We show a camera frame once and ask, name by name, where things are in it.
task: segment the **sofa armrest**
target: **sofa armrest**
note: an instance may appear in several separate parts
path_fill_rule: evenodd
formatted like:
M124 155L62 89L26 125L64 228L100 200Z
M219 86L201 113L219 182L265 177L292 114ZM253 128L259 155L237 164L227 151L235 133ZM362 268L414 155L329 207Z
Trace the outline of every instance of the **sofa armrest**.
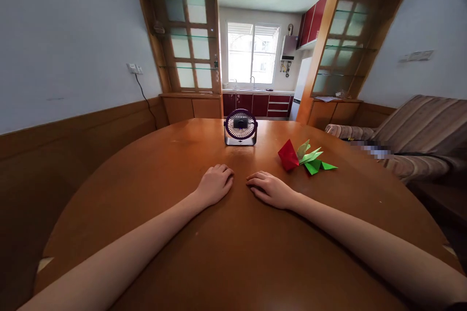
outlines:
M347 125L336 125L328 124L325 131L337 138L348 139L353 138L356 140L367 141L371 139L376 129L358 127L358 126L347 126Z
M467 162L462 159L447 156L443 158L449 162L454 172L467 167ZM431 156L417 155L395 155L389 159L378 160L378 163L389 169L404 183L411 180L433 180L441 177L451 169L447 162Z

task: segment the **striped sofa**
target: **striped sofa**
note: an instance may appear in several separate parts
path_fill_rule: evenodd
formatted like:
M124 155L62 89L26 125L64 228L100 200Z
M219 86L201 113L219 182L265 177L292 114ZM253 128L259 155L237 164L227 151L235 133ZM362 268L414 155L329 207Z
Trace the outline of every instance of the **striped sofa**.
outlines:
M325 131L341 139L376 141L393 153L437 156L394 155L378 160L404 183L467 167L466 100L416 95L377 129L329 124Z

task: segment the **refrigerator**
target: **refrigerator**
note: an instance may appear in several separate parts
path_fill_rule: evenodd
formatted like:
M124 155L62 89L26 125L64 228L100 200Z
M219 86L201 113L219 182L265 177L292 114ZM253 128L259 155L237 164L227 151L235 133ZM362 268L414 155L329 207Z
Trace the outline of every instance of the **refrigerator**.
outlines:
M305 89L306 77L308 76L310 65L311 57L302 60L297 78L297 86L295 87L295 93L293 95L292 109L290 110L290 121L297 119L298 108L300 107L300 100L302 99L303 90Z

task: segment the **fan stand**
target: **fan stand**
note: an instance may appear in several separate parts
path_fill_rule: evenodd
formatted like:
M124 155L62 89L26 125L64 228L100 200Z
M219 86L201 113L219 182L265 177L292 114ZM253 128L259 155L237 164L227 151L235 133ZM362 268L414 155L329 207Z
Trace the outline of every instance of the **fan stand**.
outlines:
M254 131L253 136L250 138L246 138L243 140L239 140L236 138L229 137L227 131L225 130L225 122L224 122L224 141L227 146L254 146L256 143L256 134L257 129Z

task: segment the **desk fan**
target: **desk fan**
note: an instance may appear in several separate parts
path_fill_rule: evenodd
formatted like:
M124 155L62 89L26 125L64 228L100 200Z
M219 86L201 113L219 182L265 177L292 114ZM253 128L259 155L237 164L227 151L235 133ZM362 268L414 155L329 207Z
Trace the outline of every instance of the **desk fan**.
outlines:
M224 140L228 146L253 146L258 122L246 109L236 109L224 122Z

